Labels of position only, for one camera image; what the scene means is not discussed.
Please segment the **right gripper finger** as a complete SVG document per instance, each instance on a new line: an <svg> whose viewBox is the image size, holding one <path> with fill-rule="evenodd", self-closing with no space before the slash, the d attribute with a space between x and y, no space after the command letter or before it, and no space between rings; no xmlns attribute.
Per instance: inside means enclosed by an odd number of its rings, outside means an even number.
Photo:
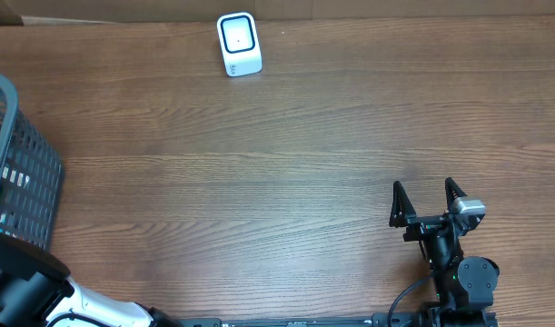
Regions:
<svg viewBox="0 0 555 327"><path fill-rule="evenodd" d="M389 219L390 227L406 227L409 220L415 219L417 213L405 192L400 181L395 181L392 186L392 206Z"/></svg>
<svg viewBox="0 0 555 327"><path fill-rule="evenodd" d="M448 177L445 180L445 193L447 209L450 210L455 200L459 197L465 197L466 193L455 183L455 181Z"/></svg>

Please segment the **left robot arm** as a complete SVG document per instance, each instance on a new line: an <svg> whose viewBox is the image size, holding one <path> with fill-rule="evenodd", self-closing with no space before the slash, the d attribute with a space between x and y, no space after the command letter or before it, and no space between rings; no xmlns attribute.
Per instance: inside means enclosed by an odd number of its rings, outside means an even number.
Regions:
<svg viewBox="0 0 555 327"><path fill-rule="evenodd" d="M0 326L174 326L169 315L78 285L47 251L0 233Z"/></svg>

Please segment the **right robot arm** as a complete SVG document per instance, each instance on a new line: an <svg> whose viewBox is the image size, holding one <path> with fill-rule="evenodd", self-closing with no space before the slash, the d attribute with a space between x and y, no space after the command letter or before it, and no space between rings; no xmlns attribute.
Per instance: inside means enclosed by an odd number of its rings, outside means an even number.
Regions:
<svg viewBox="0 0 555 327"><path fill-rule="evenodd" d="M493 260L464 255L460 238L475 230L486 215L486 206L467 195L452 178L445 180L447 208L443 213L419 216L401 184L392 186L389 226L404 228L403 240L416 242L428 262L430 274L402 291L386 315L392 326L394 312L410 292L432 281L437 301L401 317L404 326L496 326L496 315L487 312L494 303L500 268Z"/></svg>

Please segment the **white barcode scanner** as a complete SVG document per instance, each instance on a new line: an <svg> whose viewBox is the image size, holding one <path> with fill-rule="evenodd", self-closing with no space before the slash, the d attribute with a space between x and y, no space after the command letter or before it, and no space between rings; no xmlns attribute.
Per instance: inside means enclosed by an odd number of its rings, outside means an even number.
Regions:
<svg viewBox="0 0 555 327"><path fill-rule="evenodd" d="M262 71L262 52L251 14L236 12L222 15L216 27L228 76L238 77Z"/></svg>

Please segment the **grey plastic mesh basket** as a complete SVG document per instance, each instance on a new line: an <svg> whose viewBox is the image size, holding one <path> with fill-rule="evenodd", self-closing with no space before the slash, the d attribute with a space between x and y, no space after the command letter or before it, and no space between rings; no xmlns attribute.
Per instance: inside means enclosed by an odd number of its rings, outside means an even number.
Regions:
<svg viewBox="0 0 555 327"><path fill-rule="evenodd" d="M0 74L0 233L47 251L63 180L61 157L21 112L15 86Z"/></svg>

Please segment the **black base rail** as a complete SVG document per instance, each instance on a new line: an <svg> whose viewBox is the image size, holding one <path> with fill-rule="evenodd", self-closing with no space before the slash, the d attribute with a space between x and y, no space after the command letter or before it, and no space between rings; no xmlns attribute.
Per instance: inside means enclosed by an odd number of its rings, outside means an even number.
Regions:
<svg viewBox="0 0 555 327"><path fill-rule="evenodd" d="M447 322L433 324L428 320L419 319L415 312L395 312L391 316L391 326L488 326L498 327L499 322L495 313L487 313L486 322L480 323L478 318L471 318L463 323L462 318L451 319ZM179 319L184 327L387 327L388 313L377 312L370 317L329 317L329 318L289 318L265 320L221 320L218 318Z"/></svg>

